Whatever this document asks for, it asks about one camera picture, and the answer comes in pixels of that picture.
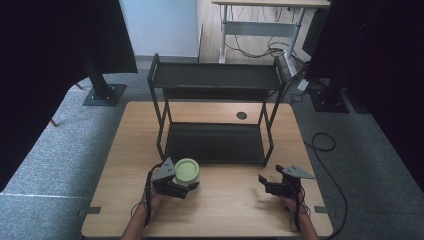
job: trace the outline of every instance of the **gray carpet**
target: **gray carpet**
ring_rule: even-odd
[[[120,119],[129,101],[150,101],[146,70],[105,75],[108,83],[127,85],[117,107],[85,107],[91,89],[71,88],[7,188],[0,194],[0,239],[81,239],[84,211],[90,204]],[[288,90],[297,93],[297,84]],[[375,120],[368,114],[315,112],[309,96],[294,96],[301,134],[306,142],[324,132],[336,140],[320,159],[343,189],[349,214],[335,239],[424,239],[424,195]],[[331,145],[326,137],[318,146]],[[335,184],[307,147],[335,230],[344,203]]]

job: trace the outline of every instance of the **wooden table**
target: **wooden table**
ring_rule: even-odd
[[[302,25],[305,8],[329,8],[327,0],[212,0],[213,4],[223,5],[224,14],[221,24],[221,49],[219,62],[225,63],[225,37],[227,35],[273,36],[291,38],[289,47],[284,54],[287,66],[292,76],[297,70],[291,60],[294,45]],[[228,21],[227,6],[265,6],[265,7],[299,7],[300,13],[295,24],[275,22],[240,22]]]
[[[240,123],[257,121],[260,103],[172,102],[171,107],[175,120]],[[246,112],[247,119],[237,119],[239,111]],[[91,207],[101,207],[100,213],[86,216],[84,236],[118,237],[123,233],[131,208],[141,198],[147,172],[160,161],[155,145],[158,127],[153,103],[128,103],[91,202]],[[264,186],[258,182],[258,174],[269,181],[281,181],[281,175],[275,171],[276,164],[286,167],[296,164],[313,174],[290,105],[280,105],[272,130],[275,148],[266,168],[201,164],[199,188],[185,200],[171,198],[164,202],[153,212],[145,236],[298,235],[290,230],[289,214],[278,198],[265,193]],[[302,184],[318,234],[330,235],[333,229],[328,215],[314,211],[314,206],[324,206],[317,182],[303,180]]]

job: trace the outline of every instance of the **round hole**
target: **round hole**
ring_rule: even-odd
[[[237,118],[240,119],[240,120],[244,120],[244,119],[247,118],[247,114],[245,112],[238,112]]]

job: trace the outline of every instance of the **black cable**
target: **black cable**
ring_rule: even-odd
[[[278,21],[277,22],[280,22],[282,12],[283,12],[283,7],[280,7],[280,14],[278,15]]]
[[[300,205],[302,205],[302,203],[304,203],[305,202],[305,198],[306,198],[306,191],[305,191],[305,189],[301,186],[301,189],[302,189],[302,192],[303,192],[303,199],[300,201],[299,200],[299,204]],[[308,206],[303,206],[304,208],[305,208],[305,210],[306,210],[306,213],[305,214],[308,214],[308,216],[311,216],[311,209],[308,207]],[[290,214],[290,226],[289,226],[289,228],[290,228],[290,230],[292,230],[293,232],[299,232],[300,231],[300,229],[298,228],[298,229],[293,229],[293,227],[292,227],[292,220],[293,221],[295,221],[295,219],[293,219],[293,217],[295,216],[295,213],[293,213],[293,212],[290,212],[291,214]]]
[[[256,6],[256,10],[258,10],[258,14],[256,15],[256,22],[259,22],[259,6]]]
[[[301,230],[300,230],[300,226],[299,226],[299,211],[300,211],[299,195],[297,195],[296,190],[294,189],[293,185],[289,181],[287,181],[287,184],[290,186],[290,189],[292,190],[292,193],[293,193],[294,198],[296,200],[296,211],[294,212],[294,224],[296,225],[296,228],[300,232]]]
[[[262,7],[262,14],[264,15],[264,21],[267,22],[266,17],[265,17],[265,7]]]
[[[246,6],[243,6],[243,8],[241,9],[241,11],[240,11],[240,13],[239,13],[239,16],[238,16],[238,18],[237,18],[237,21],[240,21],[240,16],[241,16],[241,14],[243,13],[243,11],[244,11],[244,8],[245,8]]]
[[[294,22],[294,13],[296,12],[296,8],[293,8],[293,17],[292,17],[292,23]]]
[[[222,31],[222,10],[221,10],[221,7],[222,6],[220,6],[219,17],[220,17],[220,21],[221,21],[221,31]],[[242,8],[242,10],[241,10],[241,12],[238,16],[238,20],[240,20],[240,16],[243,13],[244,9],[245,9],[245,7]],[[282,11],[283,11],[283,9],[281,7],[278,19],[274,19],[274,20],[277,20],[277,22],[280,20],[280,16],[281,16]],[[230,14],[231,14],[231,19],[234,20],[233,6],[230,6]],[[276,14],[278,14],[278,8],[274,8],[274,17],[276,17]],[[246,52],[243,49],[241,49],[240,44],[238,42],[238,38],[240,38],[240,37],[242,37],[242,36],[234,35],[234,39],[236,41],[237,48],[231,47],[227,43],[225,43],[225,46],[228,47],[231,50],[238,51],[238,52],[242,53],[244,56],[249,57],[249,58],[261,58],[261,57],[265,57],[265,56],[268,56],[268,55],[271,55],[273,57],[281,57],[286,53],[287,50],[284,50],[282,48],[275,48],[275,47],[272,47],[272,45],[281,44],[281,45],[289,46],[287,43],[283,43],[283,42],[272,42],[271,43],[272,38],[274,38],[274,37],[271,37],[268,41],[268,44],[267,44],[267,47],[268,47],[267,50],[265,50],[265,52],[263,54],[257,54],[256,55],[256,54],[252,54],[252,53]],[[293,50],[292,57],[295,60],[297,68],[304,67],[305,62],[302,61],[299,57],[297,57],[297,54],[294,50]]]
[[[287,82],[285,82],[286,87],[284,88],[283,94],[281,96],[281,99],[283,99],[284,95],[286,95],[288,89],[293,84],[294,80],[297,79],[299,76],[302,75],[302,73],[306,72],[308,70],[309,64],[305,64],[293,77],[290,78]]]
[[[147,179],[146,179],[146,184],[144,185],[144,192],[146,194],[146,199],[144,200],[145,202],[143,202],[143,200],[137,204],[135,204],[132,209],[131,209],[131,217],[134,215],[134,209],[136,207],[138,207],[140,204],[145,204],[144,207],[146,208],[147,211],[147,216],[146,216],[146,222],[144,224],[144,226],[147,226],[150,222],[150,217],[152,215],[152,204],[151,204],[151,198],[152,198],[152,175],[153,175],[153,171],[158,168],[161,167],[163,164],[162,163],[158,163],[156,164],[147,174]]]
[[[330,138],[330,139],[331,139],[331,141],[333,142],[333,146],[331,146],[330,148],[327,148],[327,149],[317,147],[317,146],[315,145],[315,139],[316,139],[318,136],[321,136],[321,135],[322,135],[322,136],[326,136],[326,137]],[[322,163],[321,159],[320,159],[320,158],[319,158],[319,156],[318,156],[317,151],[322,151],[322,152],[329,152],[329,151],[332,151],[332,150],[336,147],[336,141],[335,141],[335,139],[334,139],[332,136],[330,136],[329,134],[319,132],[319,133],[316,133],[316,134],[312,137],[312,142],[311,142],[311,144],[308,144],[308,143],[306,143],[306,142],[305,142],[305,145],[307,145],[308,147],[311,147],[311,148],[312,148],[312,150],[313,150],[313,152],[314,152],[315,157],[317,158],[317,160],[319,161],[319,163],[321,164],[321,166],[324,168],[325,172],[328,174],[328,176],[330,177],[330,179],[331,179],[331,180],[333,181],[333,183],[336,185],[337,189],[339,190],[340,194],[341,194],[341,195],[342,195],[342,197],[343,197],[343,201],[344,201],[344,204],[345,204],[345,208],[344,208],[344,210],[345,210],[345,214],[344,214],[344,216],[343,216],[342,224],[341,224],[341,226],[339,227],[339,229],[337,229],[337,230],[336,230],[335,232],[333,232],[333,233],[332,233],[332,234],[331,234],[328,238],[326,238],[326,239],[332,239],[332,238],[334,238],[335,236],[337,236],[337,235],[341,232],[341,230],[343,229],[344,225],[346,224],[346,219],[347,219],[347,215],[348,215],[349,207],[348,207],[348,203],[347,203],[346,196],[345,196],[345,194],[344,194],[344,192],[343,192],[342,188],[341,188],[341,187],[340,187],[340,185],[336,182],[336,180],[334,179],[333,175],[331,175],[331,173],[328,171],[328,169],[327,169],[327,168],[325,167],[325,165]]]

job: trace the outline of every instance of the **black metal shelf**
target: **black metal shelf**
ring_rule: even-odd
[[[165,159],[199,163],[263,164],[261,131],[256,124],[172,123]]]
[[[178,160],[193,158],[207,163],[248,163],[266,166],[274,148],[271,126],[285,87],[281,63],[273,65],[163,63],[156,54],[147,77],[153,104],[160,125],[156,145],[161,158]],[[159,109],[155,89],[162,89],[165,107]],[[268,98],[278,93],[268,118]],[[174,122],[170,100],[240,100],[262,102],[257,124],[181,123]],[[162,133],[168,117],[169,131],[165,152]],[[261,121],[264,119],[269,149],[264,155]]]

